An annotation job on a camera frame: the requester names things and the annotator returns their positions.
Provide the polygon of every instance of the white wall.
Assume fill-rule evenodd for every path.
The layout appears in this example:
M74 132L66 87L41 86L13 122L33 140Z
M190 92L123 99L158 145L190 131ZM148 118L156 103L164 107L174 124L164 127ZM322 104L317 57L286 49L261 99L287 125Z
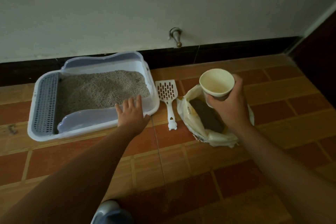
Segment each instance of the white wall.
M303 35L335 0L0 0L0 62Z

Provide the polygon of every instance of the white litter scoop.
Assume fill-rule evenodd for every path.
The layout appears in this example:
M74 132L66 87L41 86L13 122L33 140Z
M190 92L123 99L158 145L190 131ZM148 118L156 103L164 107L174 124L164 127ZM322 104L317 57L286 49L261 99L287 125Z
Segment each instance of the white litter scoop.
M171 105L173 100L177 98L177 88L175 80L156 81L155 87L159 98L162 102L166 103L168 110L168 128L169 130L177 129L177 123L173 112L173 106Z

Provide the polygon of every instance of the white plastic bag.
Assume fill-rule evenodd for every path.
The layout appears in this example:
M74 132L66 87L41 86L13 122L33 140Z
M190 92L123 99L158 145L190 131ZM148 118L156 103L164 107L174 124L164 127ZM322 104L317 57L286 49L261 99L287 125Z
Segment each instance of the white plastic bag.
M195 138L202 142L207 142L211 146L229 146L233 148L238 143L238 138L230 130L225 133L217 133L209 129L205 129L200 117L195 109L189 103L190 100L203 95L203 90L200 85L196 85L187 92L182 100L177 99L177 112L183 120L187 128L194 134ZM254 125L254 114L249 108L250 122Z

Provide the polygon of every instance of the litter box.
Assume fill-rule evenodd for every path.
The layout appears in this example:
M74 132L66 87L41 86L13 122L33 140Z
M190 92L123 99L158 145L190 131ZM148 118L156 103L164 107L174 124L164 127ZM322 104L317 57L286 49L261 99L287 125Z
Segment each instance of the litter box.
M48 141L117 126L115 107L82 110L65 116L59 124L55 122L60 74L91 74L115 70L137 71L144 76L150 95L142 100L143 114L154 114L159 108L160 100L148 64L139 52L120 52L106 57L76 57L66 61L61 70L45 73L37 80L29 113L28 135L36 141Z

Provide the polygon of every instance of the cream paper cup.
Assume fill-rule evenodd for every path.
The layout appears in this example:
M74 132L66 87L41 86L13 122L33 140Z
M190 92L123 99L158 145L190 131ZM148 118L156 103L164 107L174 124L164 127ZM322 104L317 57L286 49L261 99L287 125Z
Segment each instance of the cream paper cup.
M235 79L228 71L220 68L210 69L199 78L207 105L213 108L207 101L206 94L212 95L219 101L228 98L230 91L235 85Z

